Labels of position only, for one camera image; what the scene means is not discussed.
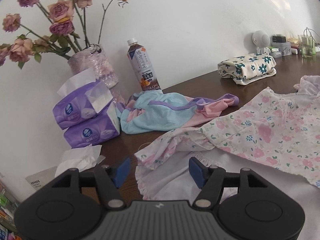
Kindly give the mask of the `pink floral child dress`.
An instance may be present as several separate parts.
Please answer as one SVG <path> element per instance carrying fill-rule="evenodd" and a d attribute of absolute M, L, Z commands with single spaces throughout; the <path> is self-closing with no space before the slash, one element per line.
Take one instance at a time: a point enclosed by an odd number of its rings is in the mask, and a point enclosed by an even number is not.
<path fill-rule="evenodd" d="M 214 150 L 302 176 L 319 186 L 319 77 L 303 76 L 292 94 L 265 88 L 229 115 L 158 137 L 136 153 L 135 177 L 143 199 L 191 199 L 189 159 L 221 166 Z"/>

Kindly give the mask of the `crumpled white tissue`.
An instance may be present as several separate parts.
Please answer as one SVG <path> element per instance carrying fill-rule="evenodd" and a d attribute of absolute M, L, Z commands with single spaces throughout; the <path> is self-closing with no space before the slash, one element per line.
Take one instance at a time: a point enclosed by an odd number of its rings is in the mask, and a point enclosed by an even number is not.
<path fill-rule="evenodd" d="M 101 148 L 101 145 L 88 145 L 67 150 L 62 156 L 61 163 L 57 166 L 55 177 L 70 168 L 77 168 L 79 172 L 94 168 L 105 159 L 105 156 L 100 154 Z"/>

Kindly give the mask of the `lower purple tissue pack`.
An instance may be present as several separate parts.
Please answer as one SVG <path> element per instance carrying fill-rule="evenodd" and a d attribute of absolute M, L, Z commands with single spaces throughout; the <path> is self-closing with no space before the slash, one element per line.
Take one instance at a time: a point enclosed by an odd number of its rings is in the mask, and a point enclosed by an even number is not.
<path fill-rule="evenodd" d="M 98 145 L 120 135 L 116 106 L 110 103 L 95 118 L 68 128 L 64 138 L 71 148 Z"/>

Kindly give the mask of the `purple tissue pack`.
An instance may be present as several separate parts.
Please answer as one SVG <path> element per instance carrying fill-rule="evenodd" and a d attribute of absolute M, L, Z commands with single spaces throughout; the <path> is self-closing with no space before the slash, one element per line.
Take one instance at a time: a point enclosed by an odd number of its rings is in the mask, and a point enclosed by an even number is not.
<path fill-rule="evenodd" d="M 113 100 L 107 85 L 88 68 L 68 79 L 57 91 L 61 100 L 54 106 L 58 126 L 65 130 L 96 117 Z"/>
<path fill-rule="evenodd" d="M 64 138 L 71 148 L 98 145 L 120 135 L 116 106 L 110 103 L 95 118 L 68 128 Z"/>

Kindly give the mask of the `blue pink purple garment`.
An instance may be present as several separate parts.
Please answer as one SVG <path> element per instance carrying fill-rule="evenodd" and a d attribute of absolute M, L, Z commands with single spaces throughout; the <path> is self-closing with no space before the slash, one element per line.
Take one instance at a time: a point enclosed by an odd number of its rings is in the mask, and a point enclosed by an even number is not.
<path fill-rule="evenodd" d="M 126 105 L 118 103 L 116 111 L 124 133 L 140 134 L 204 124 L 238 104 L 239 98 L 233 94 L 209 99 L 153 90 L 133 94 Z"/>

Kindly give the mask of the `upper purple tissue pack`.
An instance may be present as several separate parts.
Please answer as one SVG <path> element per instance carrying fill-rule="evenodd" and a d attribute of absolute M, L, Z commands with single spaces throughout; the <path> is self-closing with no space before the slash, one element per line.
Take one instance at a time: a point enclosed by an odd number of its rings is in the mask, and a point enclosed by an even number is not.
<path fill-rule="evenodd" d="M 65 130 L 96 117 L 113 100 L 107 85 L 88 68 L 68 79 L 57 91 L 61 100 L 54 106 L 58 126 Z"/>

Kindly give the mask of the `folded cream blue-flower cloth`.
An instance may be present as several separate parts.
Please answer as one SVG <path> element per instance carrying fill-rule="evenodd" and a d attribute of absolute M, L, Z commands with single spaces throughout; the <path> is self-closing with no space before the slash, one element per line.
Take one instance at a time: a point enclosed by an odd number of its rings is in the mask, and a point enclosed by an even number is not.
<path fill-rule="evenodd" d="M 232 79 L 237 85 L 246 86 L 255 81 L 276 75 L 276 62 L 267 54 L 253 53 L 221 61 L 217 65 L 221 78 Z"/>

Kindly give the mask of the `purple textured vase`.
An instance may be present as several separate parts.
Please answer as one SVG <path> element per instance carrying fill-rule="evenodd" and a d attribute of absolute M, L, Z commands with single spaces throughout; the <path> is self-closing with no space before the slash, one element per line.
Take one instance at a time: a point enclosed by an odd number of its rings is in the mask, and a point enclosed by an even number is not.
<path fill-rule="evenodd" d="M 68 61 L 73 75 L 92 68 L 97 80 L 101 80 L 109 89 L 119 82 L 114 68 L 109 63 L 103 47 L 99 44 L 92 44 L 88 48 L 74 54 Z"/>

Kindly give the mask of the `oolong tea bottle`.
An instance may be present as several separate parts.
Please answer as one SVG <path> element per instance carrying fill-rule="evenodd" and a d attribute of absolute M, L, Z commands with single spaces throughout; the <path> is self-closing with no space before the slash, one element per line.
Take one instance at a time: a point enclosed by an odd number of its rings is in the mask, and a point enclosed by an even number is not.
<path fill-rule="evenodd" d="M 161 89 L 145 47 L 140 45 L 135 38 L 129 39 L 127 43 L 129 45 L 127 57 L 142 91 Z"/>

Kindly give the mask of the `white robot figure speaker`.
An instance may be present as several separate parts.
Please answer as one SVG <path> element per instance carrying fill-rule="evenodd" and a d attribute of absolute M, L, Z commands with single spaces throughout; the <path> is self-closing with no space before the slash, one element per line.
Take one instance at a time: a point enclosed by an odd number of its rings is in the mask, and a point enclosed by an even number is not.
<path fill-rule="evenodd" d="M 270 37 L 267 35 L 265 31 L 258 30 L 252 34 L 253 44 L 257 48 L 258 54 L 270 54 L 270 49 L 268 46 L 270 45 Z"/>

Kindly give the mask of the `grey printed tin box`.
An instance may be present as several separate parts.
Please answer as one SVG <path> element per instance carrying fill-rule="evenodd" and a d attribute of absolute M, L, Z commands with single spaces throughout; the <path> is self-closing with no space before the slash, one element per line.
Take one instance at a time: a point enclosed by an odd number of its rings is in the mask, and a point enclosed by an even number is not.
<path fill-rule="evenodd" d="M 272 46 L 278 48 L 282 56 L 288 56 L 292 54 L 290 42 L 272 42 Z"/>

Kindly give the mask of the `dried rose bouquet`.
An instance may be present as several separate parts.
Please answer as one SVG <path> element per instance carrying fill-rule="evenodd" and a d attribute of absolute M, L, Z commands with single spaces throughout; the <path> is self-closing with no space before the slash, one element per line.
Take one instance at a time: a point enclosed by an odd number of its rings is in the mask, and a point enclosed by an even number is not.
<path fill-rule="evenodd" d="M 12 43 L 1 44 L 1 64 L 6 60 L 16 62 L 23 68 L 30 58 L 41 62 L 42 55 L 52 53 L 69 60 L 69 52 L 79 53 L 84 50 L 80 46 L 80 36 L 75 32 L 74 15 L 78 15 L 84 35 L 85 48 L 93 47 L 87 35 L 86 9 L 93 4 L 93 0 L 57 0 L 45 7 L 40 0 L 17 0 L 22 8 L 38 7 L 49 21 L 49 35 L 39 35 L 22 23 L 19 13 L 6 14 L 1 19 L 1 29 L 6 33 L 13 33 L 22 28 L 25 34 L 16 37 Z"/>

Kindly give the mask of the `clear drinking glass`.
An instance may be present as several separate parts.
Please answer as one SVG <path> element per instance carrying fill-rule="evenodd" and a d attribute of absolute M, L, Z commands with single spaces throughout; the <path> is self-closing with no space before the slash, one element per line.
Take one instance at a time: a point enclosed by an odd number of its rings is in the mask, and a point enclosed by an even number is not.
<path fill-rule="evenodd" d="M 305 58 L 313 57 L 314 41 L 311 36 L 302 35 L 300 37 L 300 46 L 302 51 L 302 57 L 305 57 Z"/>

